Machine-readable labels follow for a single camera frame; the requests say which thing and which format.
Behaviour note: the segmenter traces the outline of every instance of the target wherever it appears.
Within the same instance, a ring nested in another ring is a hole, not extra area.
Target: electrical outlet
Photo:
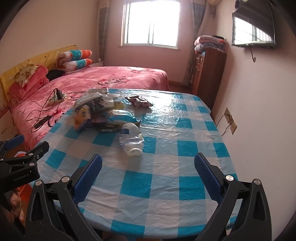
[[[228,124],[230,124],[230,130],[231,130],[231,133],[234,134],[234,132],[236,131],[237,129],[237,125],[235,124],[233,118],[232,118],[232,115],[230,114],[229,112],[229,109],[226,108],[225,112],[224,112],[224,116],[228,122]]]

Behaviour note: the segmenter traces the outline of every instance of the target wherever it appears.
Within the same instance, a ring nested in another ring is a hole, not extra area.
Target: wall-mounted television
[[[276,46],[271,4],[268,0],[239,0],[232,13],[232,45],[239,47]]]

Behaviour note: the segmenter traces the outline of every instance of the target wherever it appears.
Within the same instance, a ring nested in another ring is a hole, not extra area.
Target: brown cabinet
[[[204,55],[196,55],[196,64],[192,79],[192,94],[201,100],[212,110],[220,87],[226,53],[215,49],[207,49]]]

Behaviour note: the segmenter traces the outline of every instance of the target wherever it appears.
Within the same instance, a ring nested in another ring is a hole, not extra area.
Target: window sill
[[[180,50],[177,47],[167,46],[167,45],[153,45],[153,44],[123,44],[118,47],[135,47],[135,46],[142,46],[142,47],[156,47],[156,48],[166,48],[166,49],[174,49]]]

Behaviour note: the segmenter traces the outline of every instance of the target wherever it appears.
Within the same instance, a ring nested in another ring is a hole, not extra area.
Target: plastic bottle
[[[140,129],[134,123],[126,123],[122,126],[119,142],[129,157],[143,154],[144,139]]]

